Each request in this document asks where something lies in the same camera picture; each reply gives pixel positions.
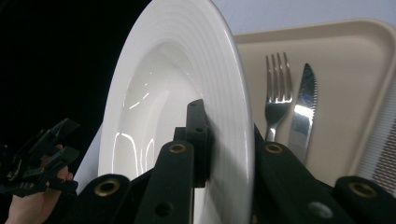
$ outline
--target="brass screw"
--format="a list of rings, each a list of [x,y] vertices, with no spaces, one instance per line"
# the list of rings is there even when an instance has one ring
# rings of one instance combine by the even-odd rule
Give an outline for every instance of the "brass screw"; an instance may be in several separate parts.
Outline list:
[[[96,186],[95,194],[100,197],[106,197],[115,193],[119,188],[120,182],[117,179],[110,178]]]
[[[185,150],[186,150],[186,146],[184,146],[182,144],[174,144],[169,147],[169,151],[171,151],[173,153],[182,153]]]
[[[360,183],[360,182],[352,182],[349,183],[348,186],[352,190],[352,192],[363,198],[372,199],[377,196],[375,189],[373,189],[368,184]]]
[[[267,144],[267,145],[265,145],[265,150],[267,150],[268,152],[271,152],[271,153],[275,153],[275,154],[283,152],[283,148],[278,146],[278,145],[276,145],[276,144]]]

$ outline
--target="knife blade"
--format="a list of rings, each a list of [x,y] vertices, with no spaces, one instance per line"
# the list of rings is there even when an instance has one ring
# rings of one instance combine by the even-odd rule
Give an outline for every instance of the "knife blade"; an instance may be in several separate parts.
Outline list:
[[[317,100],[318,85],[315,74],[311,66],[306,63],[294,106],[288,144],[289,149],[302,163],[306,160]]]

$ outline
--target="beige tray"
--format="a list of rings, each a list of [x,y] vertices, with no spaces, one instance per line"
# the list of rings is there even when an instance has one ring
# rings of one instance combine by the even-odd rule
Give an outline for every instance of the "beige tray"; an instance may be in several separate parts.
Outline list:
[[[305,63],[318,82],[318,107],[306,167],[334,184],[353,175],[396,70],[396,31],[382,21],[353,20],[236,35],[253,119],[265,134],[265,55],[286,52],[297,95]],[[290,111],[278,131],[287,144]]]

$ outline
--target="black clamp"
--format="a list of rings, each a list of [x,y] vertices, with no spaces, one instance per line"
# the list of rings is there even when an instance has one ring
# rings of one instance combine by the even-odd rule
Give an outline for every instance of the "black clamp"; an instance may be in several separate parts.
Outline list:
[[[15,153],[3,146],[0,153],[0,193],[24,197],[47,188],[75,192],[78,182],[64,182],[57,174],[74,161],[79,152],[69,146],[60,150],[55,145],[78,126],[73,120],[64,119],[46,132],[40,131]],[[50,157],[44,166],[41,164],[43,156]]]

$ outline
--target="finger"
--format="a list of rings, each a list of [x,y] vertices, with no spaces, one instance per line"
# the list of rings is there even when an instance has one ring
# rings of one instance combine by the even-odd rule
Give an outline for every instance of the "finger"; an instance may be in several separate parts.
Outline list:
[[[64,146],[62,146],[61,144],[57,144],[55,147],[58,148],[59,150],[64,149]]]
[[[67,176],[69,174],[69,170],[67,168],[67,166],[65,166],[62,170],[60,170],[57,174],[58,178],[62,179],[62,180],[67,180]]]
[[[69,172],[69,174],[67,174],[66,180],[70,181],[73,179],[73,174]]]

